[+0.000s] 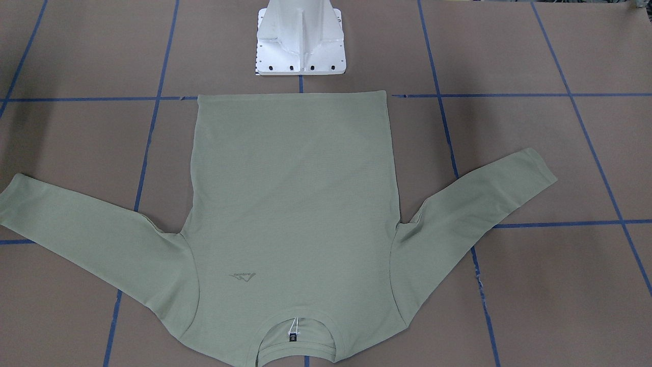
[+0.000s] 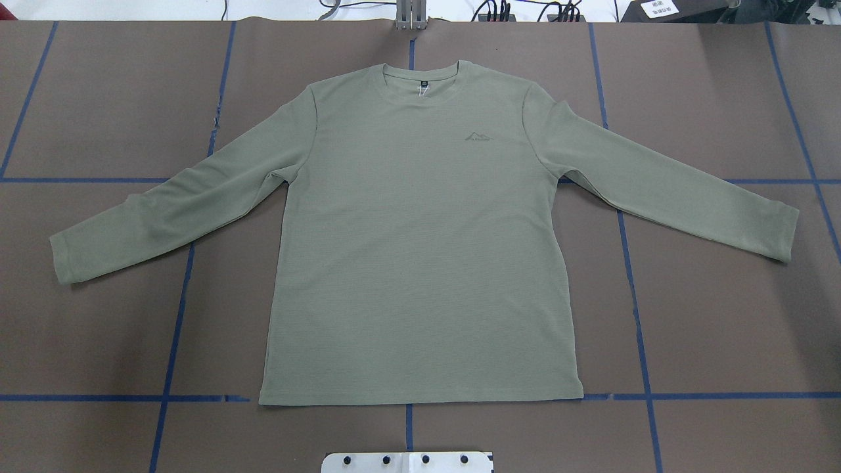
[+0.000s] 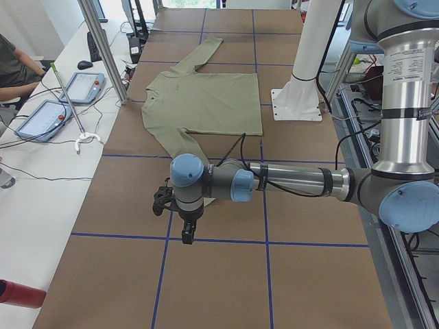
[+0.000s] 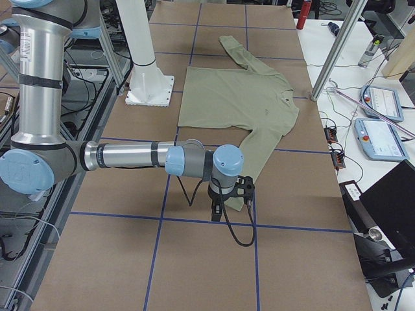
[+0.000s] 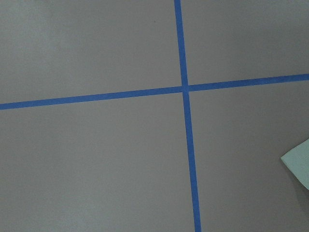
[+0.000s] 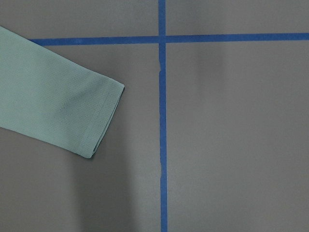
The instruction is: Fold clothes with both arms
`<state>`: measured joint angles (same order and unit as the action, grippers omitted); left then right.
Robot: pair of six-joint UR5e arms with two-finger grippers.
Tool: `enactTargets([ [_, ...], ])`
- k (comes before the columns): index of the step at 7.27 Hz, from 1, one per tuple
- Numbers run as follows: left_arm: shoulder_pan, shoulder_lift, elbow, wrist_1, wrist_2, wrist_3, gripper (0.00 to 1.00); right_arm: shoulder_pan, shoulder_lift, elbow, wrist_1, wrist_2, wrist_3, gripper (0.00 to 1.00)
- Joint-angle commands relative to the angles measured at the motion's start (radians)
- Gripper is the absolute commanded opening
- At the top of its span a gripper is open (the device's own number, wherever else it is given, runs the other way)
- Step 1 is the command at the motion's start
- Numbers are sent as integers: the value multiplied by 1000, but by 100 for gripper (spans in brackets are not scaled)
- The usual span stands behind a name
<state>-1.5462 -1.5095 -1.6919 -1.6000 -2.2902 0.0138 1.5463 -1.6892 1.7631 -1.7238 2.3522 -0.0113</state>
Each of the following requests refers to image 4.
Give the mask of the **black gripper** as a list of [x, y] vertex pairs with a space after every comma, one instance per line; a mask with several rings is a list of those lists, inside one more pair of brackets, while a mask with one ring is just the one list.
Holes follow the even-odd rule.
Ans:
[[210, 186], [208, 187], [207, 193], [211, 198], [211, 221], [219, 222], [224, 212], [222, 195], [216, 193]]

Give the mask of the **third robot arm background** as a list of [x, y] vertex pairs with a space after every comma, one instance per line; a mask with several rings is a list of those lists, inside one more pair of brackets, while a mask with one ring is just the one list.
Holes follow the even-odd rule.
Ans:
[[20, 43], [20, 26], [14, 18], [1, 21], [1, 48], [7, 54], [14, 52]]

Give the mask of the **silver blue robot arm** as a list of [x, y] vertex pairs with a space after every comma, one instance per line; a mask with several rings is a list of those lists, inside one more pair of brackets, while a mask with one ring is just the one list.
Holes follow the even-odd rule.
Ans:
[[98, 168], [164, 168], [173, 176], [208, 182], [214, 221], [227, 217], [226, 200], [250, 199], [252, 180], [241, 176], [244, 157], [231, 144], [211, 151], [194, 139], [134, 144], [64, 139], [60, 117], [65, 41], [102, 34], [100, 4], [13, 1], [12, 15], [20, 27], [19, 129], [1, 157], [1, 179], [12, 190], [36, 194]]

